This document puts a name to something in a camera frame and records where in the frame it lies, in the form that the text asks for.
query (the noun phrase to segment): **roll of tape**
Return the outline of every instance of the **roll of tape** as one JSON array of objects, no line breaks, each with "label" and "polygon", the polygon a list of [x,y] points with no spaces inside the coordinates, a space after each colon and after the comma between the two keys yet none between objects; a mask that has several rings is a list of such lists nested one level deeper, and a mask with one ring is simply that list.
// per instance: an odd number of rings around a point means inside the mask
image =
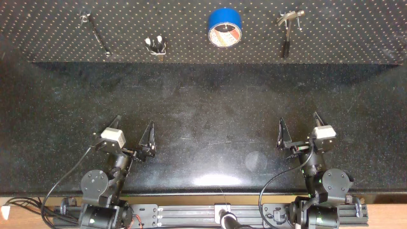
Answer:
[{"label": "roll of tape", "polygon": [[242,21],[236,10],[223,8],[209,16],[209,41],[217,47],[227,48],[242,39]]}]

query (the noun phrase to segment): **black table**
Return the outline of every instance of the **black table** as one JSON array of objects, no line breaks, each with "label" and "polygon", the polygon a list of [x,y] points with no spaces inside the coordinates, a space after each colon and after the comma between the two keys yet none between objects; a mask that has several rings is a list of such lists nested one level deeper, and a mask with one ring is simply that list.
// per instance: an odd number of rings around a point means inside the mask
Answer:
[{"label": "black table", "polygon": [[[407,191],[403,66],[31,64],[14,54],[1,69],[0,195],[44,195],[116,115],[127,146],[156,123],[156,157],[134,164],[124,194],[258,193],[298,165],[274,148],[279,118],[302,141],[314,111],[338,134],[325,159],[356,178],[352,192]],[[55,194],[79,194],[106,159],[88,155]],[[268,189],[304,191],[299,172]]]}]

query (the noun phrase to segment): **wooden floor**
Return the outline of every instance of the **wooden floor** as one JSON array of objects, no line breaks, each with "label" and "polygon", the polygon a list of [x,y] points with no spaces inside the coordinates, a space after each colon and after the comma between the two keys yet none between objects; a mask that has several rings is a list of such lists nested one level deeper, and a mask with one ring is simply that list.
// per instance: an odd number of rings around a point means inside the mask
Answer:
[{"label": "wooden floor", "polygon": [[[368,205],[369,212],[369,229],[391,228],[405,229],[407,228],[407,204],[373,204]],[[8,220],[0,217],[0,228],[16,229],[16,228],[48,228],[42,221],[41,216],[28,212],[19,207],[11,207]]]}]

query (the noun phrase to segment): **hammer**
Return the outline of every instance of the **hammer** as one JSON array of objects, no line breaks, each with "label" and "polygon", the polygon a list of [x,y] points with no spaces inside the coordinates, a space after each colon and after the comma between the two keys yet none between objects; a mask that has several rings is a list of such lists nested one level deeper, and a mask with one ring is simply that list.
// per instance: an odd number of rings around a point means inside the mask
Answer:
[{"label": "hammer", "polygon": [[285,22],[287,29],[286,41],[284,42],[284,47],[282,51],[282,56],[284,58],[287,58],[290,52],[291,21],[297,18],[298,27],[300,28],[301,31],[302,28],[300,27],[300,16],[303,16],[304,14],[305,12],[303,10],[291,11],[289,13],[280,13],[281,17],[277,20],[277,23],[280,26],[283,22]]}]

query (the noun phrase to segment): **perforated board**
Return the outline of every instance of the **perforated board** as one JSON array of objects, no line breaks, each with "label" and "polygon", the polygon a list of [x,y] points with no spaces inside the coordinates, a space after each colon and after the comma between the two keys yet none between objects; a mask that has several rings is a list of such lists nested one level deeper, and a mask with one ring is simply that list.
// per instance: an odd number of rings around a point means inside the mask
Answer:
[{"label": "perforated board", "polygon": [[[162,35],[164,62],[188,63],[377,63],[407,59],[406,0],[342,1],[3,1],[0,30],[29,61],[159,62],[144,39]],[[207,20],[218,8],[242,17],[243,38],[216,48]],[[96,28],[113,53],[105,57],[90,25],[79,14],[92,12]],[[280,12],[305,10],[291,33],[283,59],[285,27]]]}]

